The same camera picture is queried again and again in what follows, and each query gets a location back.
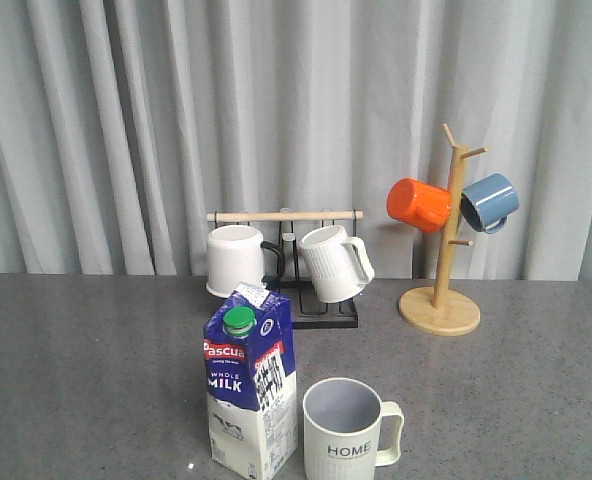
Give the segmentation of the Pascual whole milk carton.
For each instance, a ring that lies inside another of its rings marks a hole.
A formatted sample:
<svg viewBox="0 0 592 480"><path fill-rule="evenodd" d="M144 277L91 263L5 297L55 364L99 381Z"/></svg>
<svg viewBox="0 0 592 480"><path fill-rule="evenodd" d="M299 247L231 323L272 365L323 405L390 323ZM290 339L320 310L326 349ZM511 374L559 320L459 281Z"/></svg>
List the Pascual whole milk carton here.
<svg viewBox="0 0 592 480"><path fill-rule="evenodd" d="M241 283L205 324L212 458L246 479L271 479L298 444L289 298Z"/></svg>

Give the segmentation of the white HOME mug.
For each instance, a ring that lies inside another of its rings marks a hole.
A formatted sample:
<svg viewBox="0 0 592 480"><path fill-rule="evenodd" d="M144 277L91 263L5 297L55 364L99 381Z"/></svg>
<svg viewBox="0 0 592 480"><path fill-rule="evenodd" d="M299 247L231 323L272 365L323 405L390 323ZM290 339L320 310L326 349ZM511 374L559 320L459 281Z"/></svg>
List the white HOME mug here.
<svg viewBox="0 0 592 480"><path fill-rule="evenodd" d="M303 397L304 466L308 479L372 479L401 456L400 406L367 384L320 380Z"/></svg>

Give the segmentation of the white ribbed mug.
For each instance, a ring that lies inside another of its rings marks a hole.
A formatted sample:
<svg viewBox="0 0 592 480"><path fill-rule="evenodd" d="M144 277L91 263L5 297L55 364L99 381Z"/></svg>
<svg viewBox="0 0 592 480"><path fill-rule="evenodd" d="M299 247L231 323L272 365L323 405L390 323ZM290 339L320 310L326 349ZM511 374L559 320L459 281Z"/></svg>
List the white ribbed mug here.
<svg viewBox="0 0 592 480"><path fill-rule="evenodd" d="M349 236L342 225L307 233L299 242L299 250L321 302L350 299L375 277L363 240Z"/></svg>

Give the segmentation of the orange enamel mug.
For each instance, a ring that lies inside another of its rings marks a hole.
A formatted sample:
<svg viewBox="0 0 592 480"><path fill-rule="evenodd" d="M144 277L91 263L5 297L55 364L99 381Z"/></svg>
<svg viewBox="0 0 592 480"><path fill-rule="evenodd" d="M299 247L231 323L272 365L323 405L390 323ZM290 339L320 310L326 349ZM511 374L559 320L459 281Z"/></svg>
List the orange enamel mug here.
<svg viewBox="0 0 592 480"><path fill-rule="evenodd" d="M440 230L452 206L448 190L413 178L403 178L391 188L386 202L388 215L424 233Z"/></svg>

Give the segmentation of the wooden mug tree stand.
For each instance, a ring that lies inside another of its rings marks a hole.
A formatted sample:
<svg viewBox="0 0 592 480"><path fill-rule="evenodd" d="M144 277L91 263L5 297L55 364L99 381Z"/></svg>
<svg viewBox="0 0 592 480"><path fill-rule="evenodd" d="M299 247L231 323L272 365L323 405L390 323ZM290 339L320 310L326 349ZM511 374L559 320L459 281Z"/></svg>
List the wooden mug tree stand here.
<svg viewBox="0 0 592 480"><path fill-rule="evenodd" d="M474 331L480 324L480 309L469 297L450 288L452 264L457 246L471 246L471 240L458 238L461 219L461 195L467 172L468 159L487 151L485 147L472 150L455 140L450 127L442 128L452 149L448 191L452 208L441 230L441 242L433 286L413 288L401 295L398 309L416 328L441 336L460 336Z"/></svg>

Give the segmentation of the blue enamel mug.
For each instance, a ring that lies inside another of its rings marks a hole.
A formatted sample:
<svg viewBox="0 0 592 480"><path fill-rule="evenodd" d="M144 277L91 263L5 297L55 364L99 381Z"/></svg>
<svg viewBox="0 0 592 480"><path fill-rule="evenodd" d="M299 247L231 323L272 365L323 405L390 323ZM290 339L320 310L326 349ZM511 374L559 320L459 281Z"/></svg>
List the blue enamel mug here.
<svg viewBox="0 0 592 480"><path fill-rule="evenodd" d="M461 193L461 214L477 232L496 233L518 208L517 191L509 179L500 173L465 187Z"/></svg>

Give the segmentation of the grey curtain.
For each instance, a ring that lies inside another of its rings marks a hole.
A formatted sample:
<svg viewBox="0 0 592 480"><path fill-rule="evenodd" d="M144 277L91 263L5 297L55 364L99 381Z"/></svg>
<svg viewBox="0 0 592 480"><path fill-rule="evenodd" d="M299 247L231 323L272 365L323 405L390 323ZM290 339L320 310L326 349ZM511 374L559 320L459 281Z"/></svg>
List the grey curtain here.
<svg viewBox="0 0 592 480"><path fill-rule="evenodd" d="M0 1L0 272L202 275L210 212L354 208L430 277L385 199L444 126L520 195L454 276L592 280L592 1Z"/></svg>

